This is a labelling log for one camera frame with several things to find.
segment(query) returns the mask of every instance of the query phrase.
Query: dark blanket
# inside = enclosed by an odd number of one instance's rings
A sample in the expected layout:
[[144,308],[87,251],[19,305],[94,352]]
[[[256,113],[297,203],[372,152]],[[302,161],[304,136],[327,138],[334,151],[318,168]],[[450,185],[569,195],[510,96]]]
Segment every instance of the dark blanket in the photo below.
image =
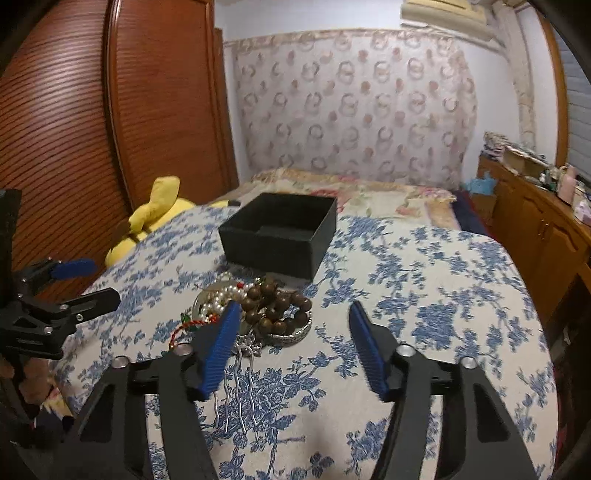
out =
[[457,200],[452,203],[452,208],[461,229],[492,238],[488,228],[476,213],[470,194],[465,190],[456,190],[452,193],[457,197]]

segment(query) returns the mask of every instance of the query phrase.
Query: cabinet door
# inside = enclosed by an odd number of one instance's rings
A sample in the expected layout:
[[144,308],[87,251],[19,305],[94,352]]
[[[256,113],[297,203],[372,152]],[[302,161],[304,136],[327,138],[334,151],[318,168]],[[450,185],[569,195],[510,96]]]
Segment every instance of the cabinet door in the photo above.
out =
[[588,246],[569,224],[553,213],[543,230],[543,248],[528,285],[542,323],[549,320],[560,299],[585,262]]
[[528,194],[522,197],[516,195],[515,203],[520,203],[521,208],[514,225],[515,229],[511,232],[513,247],[510,253],[517,270],[528,286],[542,247],[542,231],[545,227],[544,210],[539,200],[535,200]]
[[519,202],[512,179],[504,176],[495,187],[496,205],[492,214],[492,230],[496,239],[513,257],[515,224],[519,214]]

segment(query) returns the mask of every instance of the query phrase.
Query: dresser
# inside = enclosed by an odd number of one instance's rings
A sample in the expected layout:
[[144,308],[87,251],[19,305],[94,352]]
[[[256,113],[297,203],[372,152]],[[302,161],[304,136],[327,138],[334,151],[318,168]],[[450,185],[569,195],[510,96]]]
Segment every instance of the dresser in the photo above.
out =
[[573,282],[591,290],[591,228],[578,223],[571,207],[552,193],[481,157],[478,176],[486,171],[498,181],[492,234],[519,269],[551,342],[563,327],[553,314]]

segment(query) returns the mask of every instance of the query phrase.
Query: metal bolt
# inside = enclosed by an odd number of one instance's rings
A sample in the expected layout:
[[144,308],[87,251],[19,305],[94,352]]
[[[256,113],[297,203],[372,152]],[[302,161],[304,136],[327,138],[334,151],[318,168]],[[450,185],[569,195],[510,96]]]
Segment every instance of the metal bolt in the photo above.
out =
[[129,365],[130,361],[125,355],[116,356],[111,362],[113,368],[124,368]]
[[468,370],[474,370],[476,367],[478,367],[478,362],[475,358],[472,358],[471,356],[465,356],[460,360],[460,363],[464,368],[467,368]]
[[174,347],[173,352],[175,355],[185,356],[193,353],[193,348],[191,347],[190,343],[179,343],[176,347]]
[[410,345],[403,344],[398,345],[396,353],[400,356],[413,356],[415,353],[417,353],[417,351]]

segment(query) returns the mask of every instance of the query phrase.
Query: yellow plush toy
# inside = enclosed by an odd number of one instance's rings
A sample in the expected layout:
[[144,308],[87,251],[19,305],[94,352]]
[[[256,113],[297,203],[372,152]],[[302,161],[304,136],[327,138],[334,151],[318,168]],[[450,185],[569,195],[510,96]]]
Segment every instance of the yellow plush toy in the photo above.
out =
[[193,202],[177,198],[180,183],[178,177],[159,177],[154,181],[150,201],[139,207],[129,217],[129,221],[123,222],[123,225],[117,228],[115,237],[119,243],[107,253],[105,258],[107,268],[123,259],[149,233],[157,230],[179,213],[195,206]]

